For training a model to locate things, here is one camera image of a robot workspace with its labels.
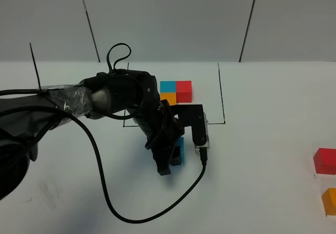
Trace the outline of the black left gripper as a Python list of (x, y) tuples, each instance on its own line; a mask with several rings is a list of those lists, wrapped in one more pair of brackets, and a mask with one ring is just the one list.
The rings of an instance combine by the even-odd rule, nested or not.
[(171, 157), (171, 147), (184, 134), (184, 129), (174, 117), (167, 100), (159, 101), (156, 108), (142, 110), (133, 118), (147, 138), (146, 149), (151, 149), (157, 172), (161, 175), (171, 173), (169, 165), (181, 165), (181, 145), (177, 144)]

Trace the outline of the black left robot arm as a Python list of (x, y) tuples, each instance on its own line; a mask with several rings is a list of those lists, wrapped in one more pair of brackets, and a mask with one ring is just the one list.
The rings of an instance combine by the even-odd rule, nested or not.
[[(122, 110), (128, 114), (119, 116)], [(184, 129), (168, 102), (160, 99), (154, 76), (112, 69), (79, 84), (1, 92), (1, 197), (22, 182), (46, 132), (82, 116), (135, 120), (146, 135), (145, 147), (152, 151), (158, 172), (169, 173), (174, 147)]]

